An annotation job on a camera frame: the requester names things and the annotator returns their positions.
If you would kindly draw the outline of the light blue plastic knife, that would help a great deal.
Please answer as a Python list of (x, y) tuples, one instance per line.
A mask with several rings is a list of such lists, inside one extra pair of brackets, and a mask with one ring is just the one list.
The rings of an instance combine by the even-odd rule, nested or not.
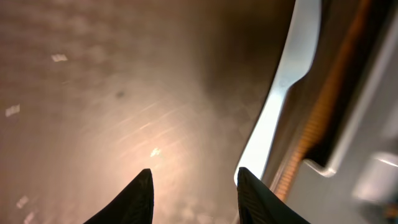
[(277, 123), (287, 93), (310, 70), (318, 45), (322, 19), (321, 0), (296, 0), (284, 49), (259, 119), (237, 164), (261, 179), (266, 169)]

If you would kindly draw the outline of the wooden chopstick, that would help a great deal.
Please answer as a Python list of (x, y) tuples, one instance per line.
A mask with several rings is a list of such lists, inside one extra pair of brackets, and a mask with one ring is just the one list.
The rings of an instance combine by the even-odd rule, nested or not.
[(342, 46), (329, 71), (310, 116), (299, 135), (298, 141), (289, 149), (272, 183), (272, 191), (281, 201), (286, 201), (300, 163), (306, 153), (325, 135), (330, 124), (333, 107), (338, 100), (338, 92), (343, 85), (343, 73), (353, 57), (355, 48), (363, 33), (365, 20), (369, 14), (371, 0), (360, 0), (354, 19)]

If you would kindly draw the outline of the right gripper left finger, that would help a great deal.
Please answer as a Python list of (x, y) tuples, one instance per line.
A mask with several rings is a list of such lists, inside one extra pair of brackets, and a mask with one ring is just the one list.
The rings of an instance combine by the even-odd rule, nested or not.
[(154, 183), (150, 169), (143, 169), (107, 206), (85, 224), (152, 224)]

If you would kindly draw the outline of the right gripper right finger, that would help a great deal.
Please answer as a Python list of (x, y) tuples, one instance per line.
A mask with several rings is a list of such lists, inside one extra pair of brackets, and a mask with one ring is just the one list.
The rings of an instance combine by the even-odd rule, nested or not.
[(309, 224), (245, 167), (239, 168), (237, 191), (240, 224)]

